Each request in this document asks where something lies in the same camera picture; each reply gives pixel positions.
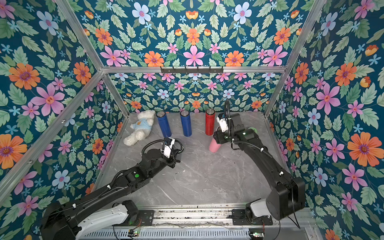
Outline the pink thermos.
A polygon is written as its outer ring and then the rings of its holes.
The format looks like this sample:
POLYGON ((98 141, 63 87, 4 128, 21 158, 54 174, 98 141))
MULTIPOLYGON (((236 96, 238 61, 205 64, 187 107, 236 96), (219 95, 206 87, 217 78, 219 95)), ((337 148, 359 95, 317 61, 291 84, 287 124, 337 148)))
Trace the pink thermos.
POLYGON ((218 144, 215 139, 212 139, 209 146, 209 151, 212 153, 216 153, 220 148, 221 148, 221 144, 218 144))

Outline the red thermos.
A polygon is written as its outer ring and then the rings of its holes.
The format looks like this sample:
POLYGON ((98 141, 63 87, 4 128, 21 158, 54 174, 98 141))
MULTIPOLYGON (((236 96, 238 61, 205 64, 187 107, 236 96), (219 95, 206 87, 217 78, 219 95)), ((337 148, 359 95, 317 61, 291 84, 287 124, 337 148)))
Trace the red thermos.
POLYGON ((206 135, 212 136, 214 134, 214 126, 215 126, 215 110, 209 108, 206 110, 206 135))

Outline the blue thermos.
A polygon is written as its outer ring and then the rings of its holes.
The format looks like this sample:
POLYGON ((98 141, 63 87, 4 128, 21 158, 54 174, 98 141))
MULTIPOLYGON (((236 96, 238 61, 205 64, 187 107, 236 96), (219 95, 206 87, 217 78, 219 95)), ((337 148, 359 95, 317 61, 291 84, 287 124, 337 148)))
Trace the blue thermos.
POLYGON ((159 111, 156 113, 156 116, 164 138, 171 137, 172 132, 168 122, 167 114, 164 111, 159 111))
POLYGON ((192 123, 190 112, 183 110, 180 112, 181 123, 183 128, 183 134, 185 137, 190 137, 192 135, 192 123))

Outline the grey microfibre cloth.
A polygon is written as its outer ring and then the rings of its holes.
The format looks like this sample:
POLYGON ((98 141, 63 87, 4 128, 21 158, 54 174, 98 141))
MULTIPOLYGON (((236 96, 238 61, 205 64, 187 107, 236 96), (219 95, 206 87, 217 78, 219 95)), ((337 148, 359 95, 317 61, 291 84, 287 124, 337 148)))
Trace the grey microfibre cloth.
POLYGON ((176 157, 178 154, 181 154, 184 151, 185 147, 180 140, 174 139, 174 138, 169 138, 169 139, 170 139, 169 147, 171 148, 172 156, 176 157))

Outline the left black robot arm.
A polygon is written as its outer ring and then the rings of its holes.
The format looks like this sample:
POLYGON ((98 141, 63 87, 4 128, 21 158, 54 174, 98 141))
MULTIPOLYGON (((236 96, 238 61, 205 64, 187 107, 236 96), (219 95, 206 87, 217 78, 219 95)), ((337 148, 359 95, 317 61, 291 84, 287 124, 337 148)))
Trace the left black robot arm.
POLYGON ((142 154, 142 160, 134 167, 119 171, 113 180, 78 200, 65 204, 50 204, 40 227, 44 240, 78 240, 103 228, 126 221, 136 222, 139 210, 132 200, 123 201, 106 209, 108 204, 134 193, 147 185, 165 167, 174 168, 177 155, 183 150, 171 150, 165 156, 161 150, 151 149, 142 154))

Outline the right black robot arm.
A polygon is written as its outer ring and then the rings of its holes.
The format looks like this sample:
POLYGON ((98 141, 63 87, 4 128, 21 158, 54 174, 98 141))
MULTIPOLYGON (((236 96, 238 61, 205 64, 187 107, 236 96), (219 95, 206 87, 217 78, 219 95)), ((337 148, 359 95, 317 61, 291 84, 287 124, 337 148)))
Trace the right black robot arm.
POLYGON ((243 151, 256 164, 271 189, 267 198, 247 204, 248 218, 271 216, 281 220, 302 210, 306 201, 304 181, 293 177, 275 160, 255 130, 245 128, 239 114, 219 114, 217 122, 216 144, 237 145, 237 150, 243 151))

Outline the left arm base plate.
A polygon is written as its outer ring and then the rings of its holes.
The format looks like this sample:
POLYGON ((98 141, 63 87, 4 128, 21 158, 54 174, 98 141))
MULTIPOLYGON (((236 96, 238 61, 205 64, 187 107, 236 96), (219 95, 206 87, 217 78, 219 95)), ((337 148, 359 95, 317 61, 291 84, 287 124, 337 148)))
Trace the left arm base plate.
POLYGON ((137 227, 152 226, 154 220, 154 210, 138 210, 134 215, 128 212, 128 216, 121 224, 113 225, 113 227, 137 227))

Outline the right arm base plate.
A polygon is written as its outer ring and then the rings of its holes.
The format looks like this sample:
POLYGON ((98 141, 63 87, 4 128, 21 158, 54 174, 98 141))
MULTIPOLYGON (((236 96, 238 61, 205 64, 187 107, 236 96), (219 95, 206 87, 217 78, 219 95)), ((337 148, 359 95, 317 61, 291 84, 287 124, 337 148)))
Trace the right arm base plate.
POLYGON ((270 216, 256 217, 250 209, 233 209, 227 217, 232 219, 235 226, 272 226, 273 220, 270 216))

